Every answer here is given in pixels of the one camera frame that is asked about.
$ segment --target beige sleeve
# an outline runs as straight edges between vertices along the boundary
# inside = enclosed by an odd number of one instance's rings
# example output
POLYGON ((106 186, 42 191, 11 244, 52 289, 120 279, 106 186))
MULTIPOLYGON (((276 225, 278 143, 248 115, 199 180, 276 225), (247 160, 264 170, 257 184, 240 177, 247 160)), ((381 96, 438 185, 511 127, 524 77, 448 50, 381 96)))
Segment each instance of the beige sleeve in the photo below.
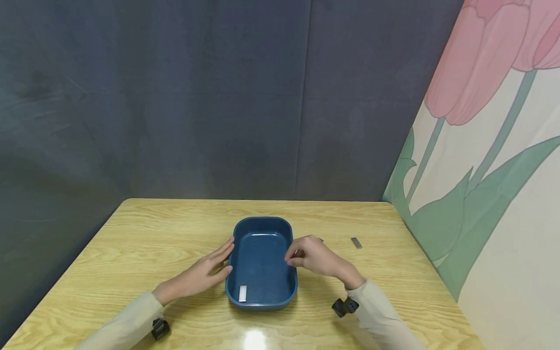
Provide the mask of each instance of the beige sleeve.
POLYGON ((152 330, 164 307, 152 293, 134 299, 115 318, 93 333, 76 350, 129 350, 152 330))
POLYGON ((360 305, 356 317, 382 350, 421 350, 426 346, 400 319, 391 302, 375 283, 366 280, 361 287, 348 291, 360 305))

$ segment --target green leaf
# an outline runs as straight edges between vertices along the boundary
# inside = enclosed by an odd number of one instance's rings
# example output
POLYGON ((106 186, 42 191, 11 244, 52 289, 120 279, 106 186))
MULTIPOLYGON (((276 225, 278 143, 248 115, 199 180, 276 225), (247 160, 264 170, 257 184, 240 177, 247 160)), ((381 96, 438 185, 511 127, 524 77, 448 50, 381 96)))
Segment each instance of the green leaf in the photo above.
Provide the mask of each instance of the green leaf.
POLYGON ((403 149, 400 152, 399 158, 412 159, 412 153, 414 152, 414 129, 410 128, 407 140, 404 142, 403 149))
POLYGON ((408 208, 407 199, 404 196, 403 182, 408 171, 414 166, 416 166, 416 163, 412 159, 399 158, 389 182, 390 203, 393 204, 396 211, 405 222, 410 218, 410 209, 408 208))
POLYGON ((411 159, 412 152, 414 152, 414 129, 411 128, 399 159, 396 161, 395 169, 393 169, 385 193, 381 197, 383 202, 392 203, 403 219, 410 217, 408 203, 404 200, 403 182, 408 171, 416 165, 411 159))
POLYGON ((443 198, 426 204, 407 221, 408 228, 432 262, 449 253, 459 239, 465 192, 472 171, 470 169, 443 198))
POLYGON ((465 198, 463 229, 438 272, 455 300, 511 201, 542 162, 560 146, 560 136, 529 147, 489 174, 465 198))

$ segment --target wooden table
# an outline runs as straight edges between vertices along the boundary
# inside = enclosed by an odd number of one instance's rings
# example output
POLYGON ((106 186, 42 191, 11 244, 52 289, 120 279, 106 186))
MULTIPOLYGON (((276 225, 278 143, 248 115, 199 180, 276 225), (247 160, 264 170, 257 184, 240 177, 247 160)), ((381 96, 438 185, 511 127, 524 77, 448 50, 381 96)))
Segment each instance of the wooden table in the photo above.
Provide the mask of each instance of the wooden table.
MULTIPOLYGON (((210 253, 248 216, 280 216, 294 237, 315 234, 374 280, 429 349, 479 349, 478 337, 387 203, 129 199, 117 209, 7 343, 6 350, 72 349, 129 301, 210 253), (350 238, 358 237, 363 249, 350 238)), ((168 306, 172 334, 134 349, 354 349, 331 304, 332 278, 298 270, 283 310, 232 306, 223 283, 168 306)))

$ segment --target wrist tracker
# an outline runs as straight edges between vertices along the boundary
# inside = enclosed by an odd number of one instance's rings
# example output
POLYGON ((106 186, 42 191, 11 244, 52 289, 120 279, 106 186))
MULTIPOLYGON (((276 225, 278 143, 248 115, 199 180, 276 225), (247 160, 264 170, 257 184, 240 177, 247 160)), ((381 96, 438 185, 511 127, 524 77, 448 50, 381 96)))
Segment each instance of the wrist tracker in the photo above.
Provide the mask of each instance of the wrist tracker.
POLYGON ((358 302, 350 297, 346 298, 345 301, 342 301, 342 299, 339 298, 332 306, 334 312, 336 312, 340 318, 344 317, 346 314, 353 314, 359 307, 360 305, 358 302))
POLYGON ((171 331, 169 323, 161 316, 152 322, 152 336, 155 340, 160 340, 171 331))

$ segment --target gray backdrop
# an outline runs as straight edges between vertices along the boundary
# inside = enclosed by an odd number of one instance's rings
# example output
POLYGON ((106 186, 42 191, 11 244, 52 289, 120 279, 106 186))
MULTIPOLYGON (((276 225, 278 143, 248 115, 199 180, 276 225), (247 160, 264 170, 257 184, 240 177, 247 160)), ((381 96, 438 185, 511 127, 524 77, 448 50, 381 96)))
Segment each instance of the gray backdrop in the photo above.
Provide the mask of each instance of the gray backdrop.
POLYGON ((126 198, 379 200, 461 3, 1 1, 0 346, 126 198))

